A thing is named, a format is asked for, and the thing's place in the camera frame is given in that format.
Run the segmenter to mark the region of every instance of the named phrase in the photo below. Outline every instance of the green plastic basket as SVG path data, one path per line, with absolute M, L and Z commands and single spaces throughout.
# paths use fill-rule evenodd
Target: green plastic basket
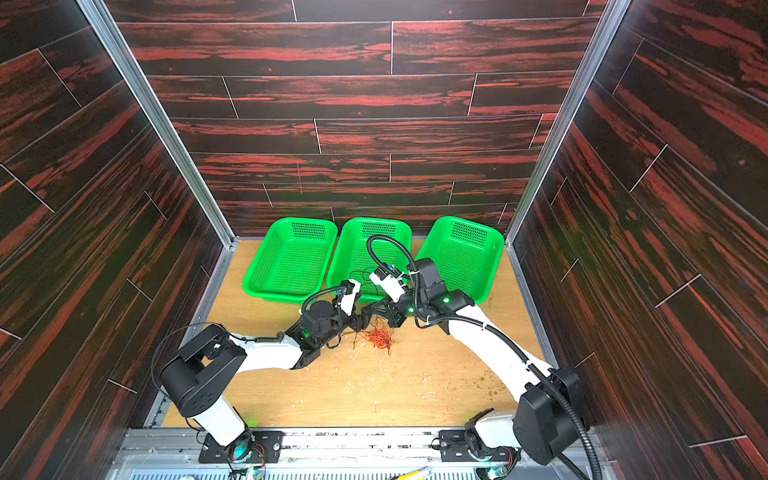
M 384 290 L 371 283 L 369 275 L 376 268 L 376 264 L 366 249 L 368 237 L 378 233 L 394 238 L 411 250 L 413 233 L 407 223 L 381 218 L 353 218 L 347 221 L 341 230 L 326 284 L 335 286 L 342 280 L 353 278 L 362 284 L 361 302 L 371 303 L 381 300 L 385 295 Z M 399 270 L 405 270 L 408 266 L 406 256 L 391 243 L 376 240 L 373 242 L 373 251 L 381 261 L 394 265 Z
M 460 289 L 475 303 L 491 293 L 504 237 L 491 227 L 458 217 L 435 222 L 416 259 L 430 258 L 448 290 Z
M 323 285 L 339 229 L 314 218 L 283 218 L 266 233 L 243 290 L 270 302 L 299 303 Z

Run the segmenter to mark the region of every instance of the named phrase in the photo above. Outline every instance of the dark wood panel wall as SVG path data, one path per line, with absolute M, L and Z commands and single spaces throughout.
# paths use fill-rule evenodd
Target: dark wood panel wall
M 768 478 L 766 25 L 634 0 L 515 239 L 627 480 Z
M 108 0 L 241 236 L 295 215 L 503 230 L 600 0 Z
M 220 249 L 74 0 L 3 2 L 0 478 L 104 474 Z

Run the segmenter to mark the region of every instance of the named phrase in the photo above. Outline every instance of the light wooden tabletop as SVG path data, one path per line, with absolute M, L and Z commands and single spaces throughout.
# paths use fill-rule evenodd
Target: light wooden tabletop
M 299 318 L 298 305 L 248 296 L 243 278 L 261 242 L 241 242 L 208 320 L 232 333 L 273 336 Z M 414 240 L 415 255 L 423 240 Z M 483 311 L 531 354 L 541 348 L 509 258 L 502 255 Z M 302 370 L 237 375 L 224 395 L 252 426 L 456 426 L 488 408 L 516 403 L 470 349 L 440 328 L 419 330 L 410 319 L 392 334 L 392 354 L 354 335 Z M 185 426 L 175 407 L 164 426 Z

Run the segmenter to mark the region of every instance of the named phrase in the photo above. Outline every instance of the orange wire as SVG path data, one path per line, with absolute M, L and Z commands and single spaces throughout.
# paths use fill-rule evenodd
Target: orange wire
M 392 330 L 386 328 L 386 324 L 384 326 L 379 326 L 379 320 L 381 319 L 381 316 L 376 317 L 376 321 L 371 324 L 373 327 L 373 331 L 366 331 L 363 330 L 362 332 L 359 332 L 360 335 L 369 342 L 373 344 L 374 347 L 378 349 L 386 349 L 387 355 L 392 355 L 391 348 L 392 348 Z M 355 345 L 357 344 L 357 332 L 355 332 L 355 339 L 353 341 L 353 348 L 355 348 Z

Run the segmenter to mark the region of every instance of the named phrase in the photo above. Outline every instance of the black bracket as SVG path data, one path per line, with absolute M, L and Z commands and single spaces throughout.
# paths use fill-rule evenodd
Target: black bracket
M 440 430 L 440 458 L 444 462 L 477 462 L 478 460 L 469 454 L 467 441 L 464 440 L 464 429 Z M 489 462 L 508 462 L 509 452 L 502 447 L 493 449 Z
M 283 433 L 280 430 L 254 430 L 251 435 L 253 436 L 254 451 L 244 463 L 261 463 L 261 452 L 255 448 L 256 445 L 260 445 L 264 449 L 264 463 L 277 463 L 280 459 L 280 450 L 283 448 Z M 203 448 L 200 450 L 200 457 L 197 461 L 199 463 L 227 463 L 226 452 L 221 448 L 221 445 L 216 443 L 214 437 L 210 436 L 210 433 L 205 435 Z

